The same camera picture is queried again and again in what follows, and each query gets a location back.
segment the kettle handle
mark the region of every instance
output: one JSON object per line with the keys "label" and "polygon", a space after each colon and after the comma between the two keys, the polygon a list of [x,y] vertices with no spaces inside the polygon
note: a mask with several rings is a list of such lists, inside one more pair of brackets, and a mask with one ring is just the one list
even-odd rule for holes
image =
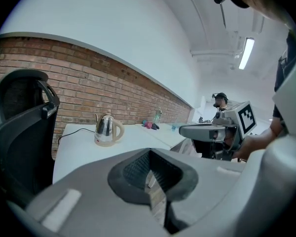
{"label": "kettle handle", "polygon": [[[114,119],[113,119],[113,125],[114,125],[114,128],[113,128],[113,141],[117,141],[124,135],[125,128],[124,128],[124,126],[123,126],[123,124],[121,122],[119,122],[117,120],[114,120]],[[117,126],[120,129],[118,135],[116,135],[116,127]]]}

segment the shirt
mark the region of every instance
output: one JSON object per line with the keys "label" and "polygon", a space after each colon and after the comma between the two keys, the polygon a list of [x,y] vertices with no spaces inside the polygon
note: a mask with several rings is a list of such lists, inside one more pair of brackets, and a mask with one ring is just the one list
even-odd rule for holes
{"label": "shirt", "polygon": [[[289,32],[288,34],[286,43],[287,43],[287,52],[286,54],[281,56],[277,65],[276,82],[274,86],[275,92],[282,85],[283,81],[285,80],[287,75],[291,72],[296,62],[296,39],[291,32]],[[276,105],[274,105],[273,117],[280,118],[281,120],[283,120]]]}

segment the ceiling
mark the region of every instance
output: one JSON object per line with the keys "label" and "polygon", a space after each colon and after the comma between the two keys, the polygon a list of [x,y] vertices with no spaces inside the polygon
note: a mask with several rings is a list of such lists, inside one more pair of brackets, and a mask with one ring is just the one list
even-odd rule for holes
{"label": "ceiling", "polygon": [[[243,101],[243,94],[238,97],[237,92],[247,87],[245,99],[253,100],[253,105],[269,113],[273,108],[270,99],[274,94],[277,61],[286,49],[287,28],[251,8],[240,9],[230,0],[224,1],[222,8],[213,0],[164,1],[186,32],[204,85],[208,88],[217,77],[223,77],[220,84],[232,82],[232,87],[228,83],[228,90],[235,101]],[[248,37],[254,38],[255,44],[242,71],[238,66]]]}

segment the white wall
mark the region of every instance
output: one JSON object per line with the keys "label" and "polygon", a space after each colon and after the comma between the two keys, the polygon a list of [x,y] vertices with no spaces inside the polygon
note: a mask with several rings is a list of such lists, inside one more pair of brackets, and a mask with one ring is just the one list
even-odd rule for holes
{"label": "white wall", "polygon": [[257,126],[251,131],[253,134],[261,134],[270,127],[270,122],[265,122],[257,118]]}
{"label": "white wall", "polygon": [[214,103],[206,103],[203,113],[203,120],[212,120],[217,112],[217,108],[213,106]]}
{"label": "white wall", "polygon": [[198,108],[192,109],[188,117],[188,121],[198,123],[199,118],[203,116],[206,107],[206,98],[201,97],[201,103]]}
{"label": "white wall", "polygon": [[163,0],[21,0],[0,36],[78,44],[123,62],[193,107],[198,102],[199,69]]}

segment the brick wall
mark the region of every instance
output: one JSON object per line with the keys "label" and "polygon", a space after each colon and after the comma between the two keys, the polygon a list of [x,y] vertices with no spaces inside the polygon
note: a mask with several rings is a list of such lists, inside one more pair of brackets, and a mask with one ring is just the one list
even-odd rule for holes
{"label": "brick wall", "polygon": [[158,107],[161,122],[187,121],[190,107],[166,89],[127,66],[69,43],[38,38],[0,40],[0,78],[20,68],[48,74],[60,98],[53,152],[67,123],[95,123],[95,114],[111,110],[124,124],[151,120]]}

